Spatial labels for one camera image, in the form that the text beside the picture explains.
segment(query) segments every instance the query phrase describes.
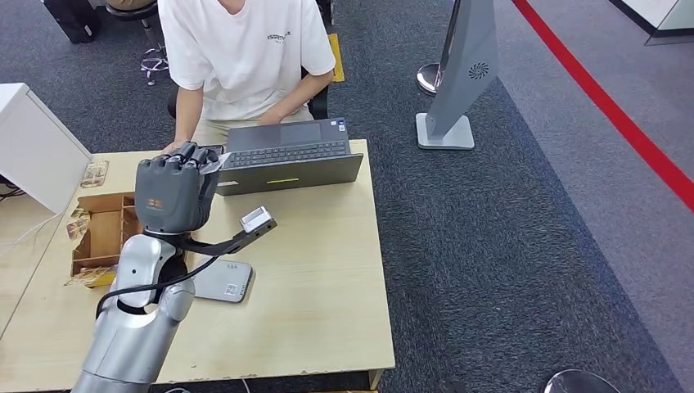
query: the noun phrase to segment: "laptop keyboard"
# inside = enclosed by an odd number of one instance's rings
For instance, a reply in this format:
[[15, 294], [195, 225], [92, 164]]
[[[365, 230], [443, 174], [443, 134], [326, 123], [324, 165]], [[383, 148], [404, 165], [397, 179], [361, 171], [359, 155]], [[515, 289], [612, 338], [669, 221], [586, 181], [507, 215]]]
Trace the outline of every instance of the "laptop keyboard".
[[227, 168], [238, 168], [241, 166], [344, 156], [346, 154], [347, 146], [344, 141], [314, 143], [301, 146], [276, 147], [273, 149], [236, 151], [231, 153], [225, 166]]

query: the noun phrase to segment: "smartphone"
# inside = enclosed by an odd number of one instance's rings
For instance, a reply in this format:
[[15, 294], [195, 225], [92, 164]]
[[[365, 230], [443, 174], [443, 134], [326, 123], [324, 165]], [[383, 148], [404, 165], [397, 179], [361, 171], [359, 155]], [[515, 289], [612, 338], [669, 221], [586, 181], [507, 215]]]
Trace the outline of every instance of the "smartphone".
[[196, 297], [240, 303], [246, 296], [252, 274], [249, 264], [217, 260], [194, 276]]

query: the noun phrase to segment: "red floor line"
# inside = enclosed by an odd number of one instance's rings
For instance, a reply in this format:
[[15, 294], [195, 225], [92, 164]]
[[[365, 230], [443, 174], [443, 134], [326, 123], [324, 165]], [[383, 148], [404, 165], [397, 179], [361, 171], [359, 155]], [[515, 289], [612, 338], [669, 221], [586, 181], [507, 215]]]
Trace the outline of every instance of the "red floor line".
[[569, 72], [576, 83], [607, 116], [629, 145], [643, 158], [648, 166], [670, 187], [679, 199], [694, 211], [694, 183], [674, 162], [629, 118], [615, 100], [586, 71], [571, 54], [556, 34], [542, 20], [527, 0], [512, 0], [518, 11], [530, 23], [538, 36], [547, 45], [557, 60]]

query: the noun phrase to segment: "white cabinet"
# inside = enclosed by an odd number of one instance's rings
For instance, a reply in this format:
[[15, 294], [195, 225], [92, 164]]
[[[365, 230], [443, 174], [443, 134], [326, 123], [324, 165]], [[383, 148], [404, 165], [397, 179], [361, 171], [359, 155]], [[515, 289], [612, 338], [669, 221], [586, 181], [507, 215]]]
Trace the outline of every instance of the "white cabinet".
[[25, 84], [0, 84], [0, 174], [62, 212], [92, 154]]
[[658, 30], [694, 29], [694, 0], [622, 0]]

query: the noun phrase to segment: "black bag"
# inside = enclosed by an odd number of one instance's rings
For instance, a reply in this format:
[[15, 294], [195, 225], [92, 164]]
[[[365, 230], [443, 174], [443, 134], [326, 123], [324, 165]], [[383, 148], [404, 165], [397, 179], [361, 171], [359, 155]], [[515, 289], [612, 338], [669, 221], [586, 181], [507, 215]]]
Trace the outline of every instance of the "black bag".
[[88, 0], [43, 0], [71, 43], [90, 43], [101, 21]]

